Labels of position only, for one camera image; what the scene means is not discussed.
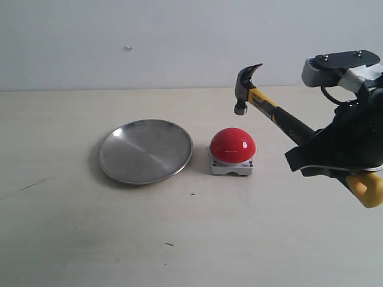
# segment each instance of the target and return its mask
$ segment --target metal plate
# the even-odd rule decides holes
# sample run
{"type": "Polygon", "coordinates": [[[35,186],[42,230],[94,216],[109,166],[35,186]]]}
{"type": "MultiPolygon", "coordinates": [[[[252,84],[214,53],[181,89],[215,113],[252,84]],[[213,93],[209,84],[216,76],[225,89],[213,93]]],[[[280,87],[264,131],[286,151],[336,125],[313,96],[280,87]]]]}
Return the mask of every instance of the metal plate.
{"type": "Polygon", "coordinates": [[[180,126],[163,120],[139,120],[119,127],[101,144],[99,164],[111,178],[144,185],[181,171],[193,142],[180,126]]]}

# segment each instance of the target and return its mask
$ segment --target red dome button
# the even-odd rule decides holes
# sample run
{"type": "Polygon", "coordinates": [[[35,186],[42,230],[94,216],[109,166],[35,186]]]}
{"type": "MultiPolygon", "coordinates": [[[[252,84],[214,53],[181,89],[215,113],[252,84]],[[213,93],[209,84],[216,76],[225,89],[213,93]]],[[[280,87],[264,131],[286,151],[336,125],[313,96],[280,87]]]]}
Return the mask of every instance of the red dome button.
{"type": "Polygon", "coordinates": [[[210,152],[225,163],[243,163],[256,153],[254,139],[244,130],[229,127],[218,132],[210,143],[210,152]]]}

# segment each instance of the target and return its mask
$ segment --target table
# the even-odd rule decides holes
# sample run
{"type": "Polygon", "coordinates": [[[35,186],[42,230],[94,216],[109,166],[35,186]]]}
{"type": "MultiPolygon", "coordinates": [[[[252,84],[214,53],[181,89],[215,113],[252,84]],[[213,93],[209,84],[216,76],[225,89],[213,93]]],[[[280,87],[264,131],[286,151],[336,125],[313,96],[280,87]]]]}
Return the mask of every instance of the table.
{"type": "MultiPolygon", "coordinates": [[[[317,89],[262,90],[313,129],[333,117],[317,89]]],[[[0,93],[0,285],[382,286],[383,208],[291,172],[294,143],[234,104],[233,88],[0,93]],[[194,153],[179,174],[129,188],[96,153],[144,118],[185,128],[194,153]],[[252,176],[209,174],[207,147],[226,127],[254,137],[252,176]]]]}

